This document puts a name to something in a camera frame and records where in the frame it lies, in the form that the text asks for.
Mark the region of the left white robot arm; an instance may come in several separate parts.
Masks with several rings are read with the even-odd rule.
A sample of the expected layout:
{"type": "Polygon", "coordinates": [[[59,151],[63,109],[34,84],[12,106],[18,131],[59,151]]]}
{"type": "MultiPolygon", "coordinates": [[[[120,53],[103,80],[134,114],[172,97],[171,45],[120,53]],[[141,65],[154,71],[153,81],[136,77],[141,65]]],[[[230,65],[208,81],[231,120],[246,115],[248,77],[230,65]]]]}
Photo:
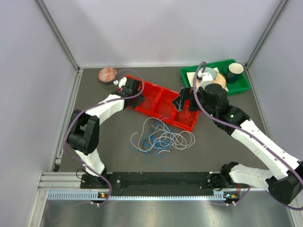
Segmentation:
{"type": "Polygon", "coordinates": [[[86,173],[91,175],[91,182],[99,188],[107,183],[106,167],[97,151],[100,125],[112,115],[127,107],[134,109],[145,100],[145,83],[138,79],[123,77],[116,86],[103,101],[82,111],[76,109],[64,138],[79,156],[86,173]]]}

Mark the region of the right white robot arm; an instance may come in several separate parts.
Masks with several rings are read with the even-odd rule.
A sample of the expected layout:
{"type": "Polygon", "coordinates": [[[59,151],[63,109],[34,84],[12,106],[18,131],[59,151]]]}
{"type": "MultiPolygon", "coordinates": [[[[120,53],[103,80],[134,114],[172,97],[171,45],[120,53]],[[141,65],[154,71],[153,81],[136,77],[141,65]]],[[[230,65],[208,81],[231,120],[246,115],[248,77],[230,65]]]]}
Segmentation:
{"type": "Polygon", "coordinates": [[[239,183],[257,187],[285,205],[302,191],[303,163],[267,137],[244,111],[231,105],[227,92],[220,85],[182,88],[172,103],[180,112],[186,101],[189,101],[189,111],[205,113],[218,128],[246,146],[268,168],[252,168],[237,162],[225,164],[220,171],[224,186],[239,183]]]}

